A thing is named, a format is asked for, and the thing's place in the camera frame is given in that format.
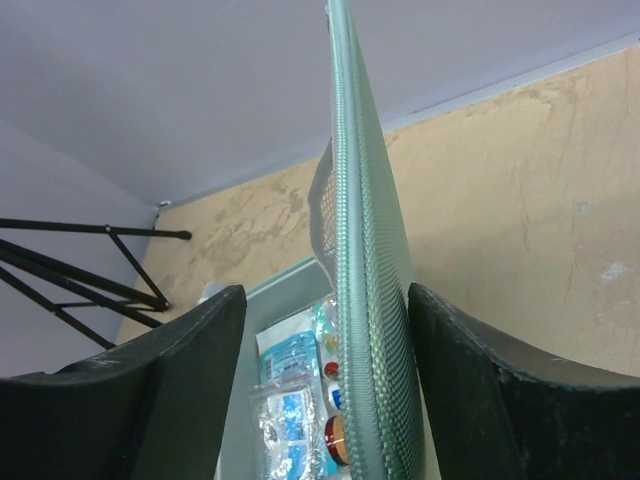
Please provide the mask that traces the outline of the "blue white swab packet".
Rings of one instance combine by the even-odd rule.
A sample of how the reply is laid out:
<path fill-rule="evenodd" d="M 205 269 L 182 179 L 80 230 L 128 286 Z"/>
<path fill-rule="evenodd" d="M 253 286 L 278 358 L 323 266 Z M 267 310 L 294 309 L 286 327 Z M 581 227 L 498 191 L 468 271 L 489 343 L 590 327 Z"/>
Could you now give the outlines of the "blue white swab packet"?
<path fill-rule="evenodd" d="M 328 414 L 313 377 L 298 374 L 249 393 L 256 433 L 257 479 L 349 479 L 324 439 Z"/>

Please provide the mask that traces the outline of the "large blue mask packet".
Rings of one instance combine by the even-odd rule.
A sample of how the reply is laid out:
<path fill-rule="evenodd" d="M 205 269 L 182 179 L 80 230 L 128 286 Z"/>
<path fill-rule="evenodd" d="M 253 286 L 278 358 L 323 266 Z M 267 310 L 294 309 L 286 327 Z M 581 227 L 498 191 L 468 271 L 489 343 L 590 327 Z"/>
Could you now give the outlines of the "large blue mask packet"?
<path fill-rule="evenodd" d="M 310 308 L 272 324 L 256 335 L 261 384 L 300 373 L 319 374 L 314 318 Z"/>

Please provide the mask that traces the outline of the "blue white bandage roll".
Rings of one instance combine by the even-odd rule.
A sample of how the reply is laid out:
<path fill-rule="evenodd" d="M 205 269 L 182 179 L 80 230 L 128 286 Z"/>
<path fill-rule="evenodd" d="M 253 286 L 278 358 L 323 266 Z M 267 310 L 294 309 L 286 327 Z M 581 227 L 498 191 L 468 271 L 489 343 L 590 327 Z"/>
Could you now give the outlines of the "blue white bandage roll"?
<path fill-rule="evenodd" d="M 332 408 L 339 411 L 342 410 L 341 390 L 336 381 L 331 381 L 327 384 L 327 398 Z"/>

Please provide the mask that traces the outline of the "mint green medicine case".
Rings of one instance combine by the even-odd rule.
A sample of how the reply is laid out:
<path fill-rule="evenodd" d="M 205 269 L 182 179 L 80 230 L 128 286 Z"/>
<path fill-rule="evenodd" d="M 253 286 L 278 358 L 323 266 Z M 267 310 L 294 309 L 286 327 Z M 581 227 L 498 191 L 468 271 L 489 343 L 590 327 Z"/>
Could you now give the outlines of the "mint green medicine case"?
<path fill-rule="evenodd" d="M 216 475 L 257 479 L 250 391 L 259 379 L 256 335 L 328 295 L 337 301 L 338 350 L 312 375 L 328 419 L 342 415 L 349 479 L 419 479 L 423 409 L 410 338 L 411 259 L 394 177 L 349 5 L 327 6 L 332 133 L 308 195 L 314 255 L 254 288 L 235 369 Z M 325 377 L 327 362 L 339 377 Z M 336 381 L 342 410 L 331 407 Z"/>

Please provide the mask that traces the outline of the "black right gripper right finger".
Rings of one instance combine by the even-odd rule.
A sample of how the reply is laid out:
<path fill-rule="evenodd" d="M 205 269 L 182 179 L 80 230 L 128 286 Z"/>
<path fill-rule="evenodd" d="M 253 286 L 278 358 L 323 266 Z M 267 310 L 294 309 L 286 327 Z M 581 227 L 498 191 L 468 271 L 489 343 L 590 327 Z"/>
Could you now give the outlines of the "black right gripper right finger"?
<path fill-rule="evenodd" d="M 442 478 L 638 478 L 638 378 L 536 348 L 417 283 L 409 319 Z"/>

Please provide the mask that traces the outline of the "brown bottle orange cap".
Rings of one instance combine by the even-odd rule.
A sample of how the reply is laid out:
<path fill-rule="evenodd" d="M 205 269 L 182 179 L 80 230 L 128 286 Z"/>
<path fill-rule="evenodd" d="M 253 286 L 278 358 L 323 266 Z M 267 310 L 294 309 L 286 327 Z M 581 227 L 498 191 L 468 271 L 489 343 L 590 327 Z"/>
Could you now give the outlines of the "brown bottle orange cap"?
<path fill-rule="evenodd" d="M 350 462 L 342 415 L 335 415 L 328 419 L 325 424 L 324 439 L 327 451 L 334 462 L 341 467 L 348 466 Z"/>

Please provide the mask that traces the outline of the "teal header small packet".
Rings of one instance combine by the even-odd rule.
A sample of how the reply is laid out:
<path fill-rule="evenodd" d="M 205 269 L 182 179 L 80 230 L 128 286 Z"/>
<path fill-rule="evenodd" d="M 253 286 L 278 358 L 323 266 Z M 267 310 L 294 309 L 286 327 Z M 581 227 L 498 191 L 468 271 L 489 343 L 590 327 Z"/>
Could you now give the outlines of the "teal header small packet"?
<path fill-rule="evenodd" d="M 328 295 L 311 309 L 315 338 L 323 355 L 336 355 L 338 350 L 337 301 Z"/>

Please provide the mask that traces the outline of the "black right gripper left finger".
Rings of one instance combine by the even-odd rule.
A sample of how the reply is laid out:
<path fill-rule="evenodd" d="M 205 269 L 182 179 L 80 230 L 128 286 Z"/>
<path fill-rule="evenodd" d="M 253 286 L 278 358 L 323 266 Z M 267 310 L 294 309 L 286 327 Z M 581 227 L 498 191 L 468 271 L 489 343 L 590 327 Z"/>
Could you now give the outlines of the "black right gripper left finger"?
<path fill-rule="evenodd" d="M 243 287 L 55 373 L 1 382 L 5 479 L 210 479 L 246 315 Z"/>

